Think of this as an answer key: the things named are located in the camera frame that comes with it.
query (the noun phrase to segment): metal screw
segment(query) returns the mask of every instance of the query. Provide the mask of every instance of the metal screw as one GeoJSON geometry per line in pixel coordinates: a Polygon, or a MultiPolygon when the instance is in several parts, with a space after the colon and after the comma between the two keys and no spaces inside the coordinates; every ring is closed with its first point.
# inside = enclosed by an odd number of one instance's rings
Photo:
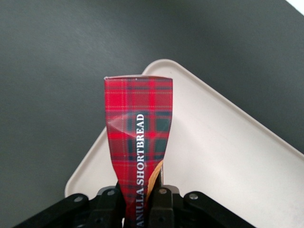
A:
{"type": "Polygon", "coordinates": [[[111,190],[111,191],[108,191],[108,192],[107,192],[107,195],[108,195],[108,196],[112,196],[112,195],[114,195],[114,194],[115,194],[115,191],[114,191],[114,190],[111,190]]]}
{"type": "Polygon", "coordinates": [[[74,202],[77,203],[77,202],[80,202],[82,201],[83,197],[82,196],[78,196],[74,199],[74,202]]]}
{"type": "Polygon", "coordinates": [[[160,194],[166,194],[167,193],[167,190],[166,189],[159,189],[158,192],[160,194]]]}
{"type": "Polygon", "coordinates": [[[191,193],[191,194],[189,195],[189,198],[190,198],[191,200],[197,200],[199,197],[198,197],[197,194],[191,193]]]}

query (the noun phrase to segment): tartan pattern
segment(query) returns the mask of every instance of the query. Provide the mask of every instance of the tartan pattern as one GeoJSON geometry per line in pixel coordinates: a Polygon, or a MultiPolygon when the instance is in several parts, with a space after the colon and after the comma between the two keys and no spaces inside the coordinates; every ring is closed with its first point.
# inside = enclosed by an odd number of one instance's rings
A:
{"type": "MultiPolygon", "coordinates": [[[[125,226],[136,225],[138,154],[136,117],[143,114],[144,199],[148,180],[163,160],[172,118],[172,79],[156,76],[106,77],[105,119],[112,164],[126,202],[125,226]]],[[[147,216],[147,203],[144,216],[147,216]]]]}

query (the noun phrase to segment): red tartan package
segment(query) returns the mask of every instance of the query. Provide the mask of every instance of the red tartan package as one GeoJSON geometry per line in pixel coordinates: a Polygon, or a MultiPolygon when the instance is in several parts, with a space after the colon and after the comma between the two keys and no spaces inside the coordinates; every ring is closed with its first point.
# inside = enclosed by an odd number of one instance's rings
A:
{"type": "Polygon", "coordinates": [[[172,119],[172,79],[104,80],[112,164],[126,202],[125,227],[147,226],[147,200],[162,167],[172,119]]]}

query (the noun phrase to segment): white tray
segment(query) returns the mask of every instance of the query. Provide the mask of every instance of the white tray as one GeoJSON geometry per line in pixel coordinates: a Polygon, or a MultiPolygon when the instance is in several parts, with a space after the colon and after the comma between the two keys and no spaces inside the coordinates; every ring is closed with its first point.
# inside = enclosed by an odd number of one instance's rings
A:
{"type": "MultiPolygon", "coordinates": [[[[304,227],[304,156],[171,60],[143,74],[173,78],[164,184],[201,191],[257,227],[304,227]]],[[[68,181],[65,195],[90,199],[115,185],[105,129],[68,181]]]]}

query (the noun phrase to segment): dark gray table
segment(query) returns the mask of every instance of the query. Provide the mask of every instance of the dark gray table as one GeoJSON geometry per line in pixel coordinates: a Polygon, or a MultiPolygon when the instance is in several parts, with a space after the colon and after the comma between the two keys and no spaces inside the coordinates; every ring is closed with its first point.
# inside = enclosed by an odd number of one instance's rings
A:
{"type": "Polygon", "coordinates": [[[284,0],[3,0],[0,19],[2,228],[63,198],[105,126],[104,76],[160,58],[304,152],[304,16],[284,0]]]}

